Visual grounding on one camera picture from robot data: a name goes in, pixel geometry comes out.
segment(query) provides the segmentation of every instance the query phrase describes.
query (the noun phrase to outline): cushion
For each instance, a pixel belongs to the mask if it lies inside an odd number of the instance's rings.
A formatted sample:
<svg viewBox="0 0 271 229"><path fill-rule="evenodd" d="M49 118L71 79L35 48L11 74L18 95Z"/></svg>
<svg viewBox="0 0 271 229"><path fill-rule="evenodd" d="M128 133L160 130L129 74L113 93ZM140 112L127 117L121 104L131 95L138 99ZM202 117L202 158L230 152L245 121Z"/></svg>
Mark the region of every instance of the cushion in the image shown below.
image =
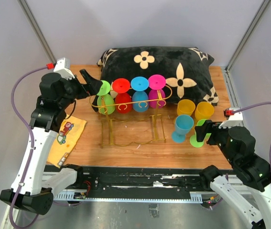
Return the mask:
<svg viewBox="0 0 271 229"><path fill-rule="evenodd" d="M207 101L217 105L219 98L208 70L213 61L212 56L197 47L142 46L106 50L97 65L101 66L101 80L108 81L111 86L118 78L131 82L137 76L149 78L160 74L173 91L166 100L168 103L176 104L181 99L190 99L195 104ZM168 88L163 90L166 96L170 94ZM110 94L113 98L117 95L115 92Z"/></svg>

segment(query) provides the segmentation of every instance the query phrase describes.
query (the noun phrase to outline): gray wall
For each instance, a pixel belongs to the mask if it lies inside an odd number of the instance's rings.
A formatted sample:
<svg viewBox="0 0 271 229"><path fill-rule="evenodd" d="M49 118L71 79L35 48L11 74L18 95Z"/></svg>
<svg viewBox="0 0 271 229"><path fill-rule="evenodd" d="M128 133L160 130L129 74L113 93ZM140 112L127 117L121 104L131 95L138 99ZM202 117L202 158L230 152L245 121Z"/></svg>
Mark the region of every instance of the gray wall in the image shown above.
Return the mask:
<svg viewBox="0 0 271 229"><path fill-rule="evenodd" d="M11 89L22 74L46 63L47 57L18 2L0 0L0 191L10 188L28 139L26 128L12 111ZM17 90L17 107L27 120L34 108L43 73L32 75ZM6 207L0 202L0 224Z"/></svg>
<svg viewBox="0 0 271 229"><path fill-rule="evenodd" d="M233 83L241 106L271 101L271 6L233 69ZM246 125L256 137L256 153L269 160L271 106L244 112Z"/></svg>
<svg viewBox="0 0 271 229"><path fill-rule="evenodd" d="M28 0L56 57L96 64L113 47L198 46L225 66L262 0Z"/></svg>

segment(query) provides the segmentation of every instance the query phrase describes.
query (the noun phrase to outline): wooden table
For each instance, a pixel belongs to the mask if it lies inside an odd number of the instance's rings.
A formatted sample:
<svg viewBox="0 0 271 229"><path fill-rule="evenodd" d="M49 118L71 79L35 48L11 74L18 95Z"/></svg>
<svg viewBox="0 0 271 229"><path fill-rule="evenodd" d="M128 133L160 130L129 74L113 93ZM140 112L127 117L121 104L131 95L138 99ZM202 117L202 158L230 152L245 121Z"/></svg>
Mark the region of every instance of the wooden table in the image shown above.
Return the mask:
<svg viewBox="0 0 271 229"><path fill-rule="evenodd" d="M86 69L94 78L100 78L100 68L94 65L72 65L71 71L76 74L80 82L84 83L80 69ZM223 110L230 107L224 78L220 67L210 67L212 81L219 96L218 106L211 117L215 121L223 121ZM72 105L67 109L69 114ZM148 113L152 114L153 109L149 108ZM174 131L173 120L177 116L176 105L168 104L160 109L163 114L166 143L163 141L152 142L147 145L130 146L105 146L101 148L101 119L104 115L95 113L89 104L89 100L77 101L76 110L73 116L87 120L77 145L66 160L66 164L82 166L103 166L103 167L158 167L158 168L205 168L215 165L219 169L231 169L229 163L222 155L217 146L204 145L201 148L194 148L189 143L189 137L194 134L192 130L187 135L187 141L177 144L171 139ZM124 115L125 119L131 116L139 118L139 113L130 112ZM147 141L151 139L151 121L129 122L119 124L115 127L114 133L117 143L127 143L133 140Z"/></svg>

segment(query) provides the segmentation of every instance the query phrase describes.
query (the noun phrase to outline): plastic cup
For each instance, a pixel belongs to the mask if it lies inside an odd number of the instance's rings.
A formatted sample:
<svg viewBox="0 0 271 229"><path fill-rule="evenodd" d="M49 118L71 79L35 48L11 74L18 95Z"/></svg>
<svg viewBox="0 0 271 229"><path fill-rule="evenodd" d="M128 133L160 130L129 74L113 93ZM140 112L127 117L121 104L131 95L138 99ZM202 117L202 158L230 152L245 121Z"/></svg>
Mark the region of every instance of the plastic cup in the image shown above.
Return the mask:
<svg viewBox="0 0 271 229"><path fill-rule="evenodd" d="M149 87L154 90L160 90L165 87L166 79L162 75L152 75L148 79Z"/></svg>
<svg viewBox="0 0 271 229"><path fill-rule="evenodd" d="M113 105L114 104L114 99L112 98L111 95L105 94L103 97L104 97L105 105ZM98 106L102 106L101 98L102 98L102 96L99 96L97 99ZM115 106L107 106L106 108L108 109L109 115L115 111ZM106 112L105 108L100 108L99 113L105 115L105 112Z"/></svg>
<svg viewBox="0 0 271 229"><path fill-rule="evenodd" d="M145 77L137 76L131 80L131 87L138 92L145 91L149 86L149 82Z"/></svg>
<svg viewBox="0 0 271 229"><path fill-rule="evenodd" d="M209 119L214 113L214 107L208 102L200 102L195 110L196 120Z"/></svg>
<svg viewBox="0 0 271 229"><path fill-rule="evenodd" d="M130 89L130 82L127 79L119 78L113 82L112 88L117 93L125 93Z"/></svg>
<svg viewBox="0 0 271 229"><path fill-rule="evenodd" d="M194 125L191 116L183 114L179 115L174 122L175 131L172 133L172 139L176 143L182 143L186 140L186 134L190 132Z"/></svg>
<svg viewBox="0 0 271 229"><path fill-rule="evenodd" d="M165 92L162 89L160 89L160 92L161 92L161 97L165 98ZM149 94L148 94L148 98L149 98L149 100L150 99L158 99L159 98L158 91L157 90L151 90L149 92ZM149 106L151 106L152 108L156 108L157 103L158 103L158 101L150 101ZM165 102L160 101L158 108L162 108L164 105L165 105Z"/></svg>
<svg viewBox="0 0 271 229"><path fill-rule="evenodd" d="M97 93L98 96L102 96L105 95L107 93L109 93L111 90L111 85L108 83L108 81L102 80L102 86L99 90L99 92Z"/></svg>
<svg viewBox="0 0 271 229"><path fill-rule="evenodd" d="M196 105L189 99L182 99L178 102L177 113L178 115L191 116L196 109Z"/></svg>
<svg viewBox="0 0 271 229"><path fill-rule="evenodd" d="M145 92L135 92L132 96L132 102L137 102L137 101L144 101L148 100L148 95ZM133 109L137 112L145 112L149 108L148 104L146 103L134 103L133 104Z"/></svg>
<svg viewBox="0 0 271 229"><path fill-rule="evenodd" d="M206 119L201 119L197 122L197 125L196 126L202 126L204 124L204 122L206 121ZM211 134L206 134L204 140L208 140L210 138ZM189 142L190 144L193 146L193 147L196 147L196 148L200 148L204 145L204 142L197 142L197 134L196 134L196 131L195 131L195 134L193 136L190 137L189 139Z"/></svg>
<svg viewBox="0 0 271 229"><path fill-rule="evenodd" d="M122 105L117 105L115 106L116 108L116 111L121 113L121 114L125 114L125 113L128 113L129 111L132 110L132 104L126 104L126 105L123 105L124 103L130 103L132 100L131 100L131 97L128 93L121 93L121 94L118 94L115 98L115 103L116 104L122 104Z"/></svg>

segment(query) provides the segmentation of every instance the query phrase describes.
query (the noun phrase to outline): yellow cup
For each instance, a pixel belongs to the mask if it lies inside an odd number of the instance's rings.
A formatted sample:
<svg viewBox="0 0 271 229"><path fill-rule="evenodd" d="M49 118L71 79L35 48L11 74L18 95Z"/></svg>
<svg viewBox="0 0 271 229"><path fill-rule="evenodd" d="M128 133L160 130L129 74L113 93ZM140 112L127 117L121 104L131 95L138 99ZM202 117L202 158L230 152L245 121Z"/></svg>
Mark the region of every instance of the yellow cup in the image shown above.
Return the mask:
<svg viewBox="0 0 271 229"><path fill-rule="evenodd" d="M196 108L193 101L189 99L180 100L178 103L177 113L178 115L189 115L191 116Z"/></svg>
<svg viewBox="0 0 271 229"><path fill-rule="evenodd" d="M209 119L214 113L214 107L208 102L200 102L195 110L196 120Z"/></svg>

